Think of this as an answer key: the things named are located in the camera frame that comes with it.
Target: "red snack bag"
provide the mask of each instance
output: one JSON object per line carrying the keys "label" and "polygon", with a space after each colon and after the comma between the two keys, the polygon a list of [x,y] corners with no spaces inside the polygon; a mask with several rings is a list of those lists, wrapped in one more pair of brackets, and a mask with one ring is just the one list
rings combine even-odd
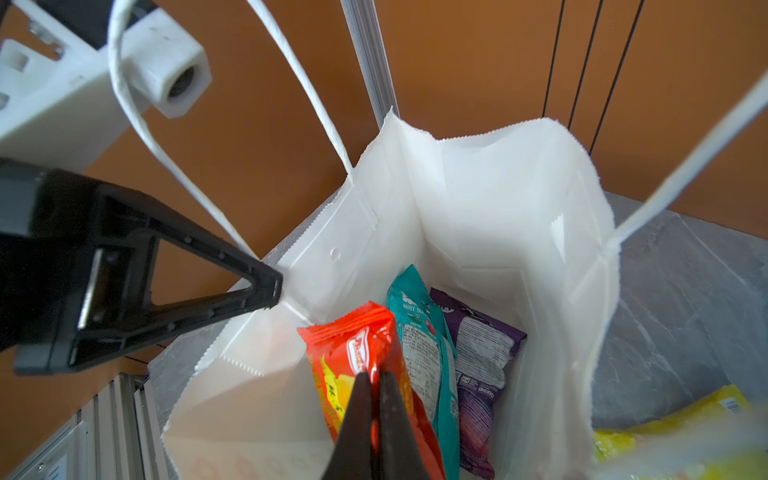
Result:
{"label": "red snack bag", "polygon": [[[312,367],[323,417],[334,442],[341,430],[355,376],[361,372],[370,374],[374,415],[372,429],[375,429],[378,423],[379,373],[390,371],[397,377],[413,435],[429,476],[432,480],[445,480],[437,437],[421,399],[411,390],[411,379],[397,337],[395,316],[389,310],[368,302],[333,323],[299,329],[299,335],[306,342],[306,357]],[[378,437],[373,435],[374,449],[378,449],[378,441]]]}

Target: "screw hole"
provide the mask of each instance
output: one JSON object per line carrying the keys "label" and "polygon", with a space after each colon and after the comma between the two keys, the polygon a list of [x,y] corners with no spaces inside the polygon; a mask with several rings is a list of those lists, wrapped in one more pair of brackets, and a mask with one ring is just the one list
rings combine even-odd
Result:
{"label": "screw hole", "polygon": [[187,70],[184,70],[184,72],[179,75],[179,78],[176,79],[174,84],[171,85],[170,91],[168,92],[168,100],[173,100],[174,98],[187,91],[187,89],[192,84],[193,79],[194,67],[189,67]]}

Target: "black plastic bracket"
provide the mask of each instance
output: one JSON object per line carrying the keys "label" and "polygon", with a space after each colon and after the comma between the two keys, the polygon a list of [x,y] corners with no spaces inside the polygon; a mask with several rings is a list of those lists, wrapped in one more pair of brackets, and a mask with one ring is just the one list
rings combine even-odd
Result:
{"label": "black plastic bracket", "polygon": [[[107,44],[112,0],[38,0],[38,6],[94,49]],[[127,28],[156,8],[151,0],[136,0]]]}
{"label": "black plastic bracket", "polygon": [[[151,302],[166,240],[250,286]],[[77,372],[222,319],[271,307],[283,276],[146,194],[0,160],[0,349],[19,375]]]}

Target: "nutrition label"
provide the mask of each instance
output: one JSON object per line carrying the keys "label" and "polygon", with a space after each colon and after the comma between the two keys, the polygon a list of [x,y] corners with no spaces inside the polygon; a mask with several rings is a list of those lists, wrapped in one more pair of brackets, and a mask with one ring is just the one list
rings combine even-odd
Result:
{"label": "nutrition label", "polygon": [[481,382],[504,388],[504,365],[515,341],[492,326],[464,317],[456,336],[456,370]]}
{"label": "nutrition label", "polygon": [[402,326],[402,355],[411,377],[411,387],[419,394],[431,422],[440,396],[440,348],[426,333],[411,325]]}

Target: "metal frame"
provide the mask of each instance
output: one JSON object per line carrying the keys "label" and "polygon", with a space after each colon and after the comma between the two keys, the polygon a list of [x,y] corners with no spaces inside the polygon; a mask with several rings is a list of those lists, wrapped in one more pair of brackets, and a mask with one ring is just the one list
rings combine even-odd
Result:
{"label": "metal frame", "polygon": [[168,480],[160,433],[149,381],[121,373],[8,480],[53,480],[64,456],[56,480]]}
{"label": "metal frame", "polygon": [[400,116],[374,0],[341,0],[362,78],[379,128],[391,108]]}

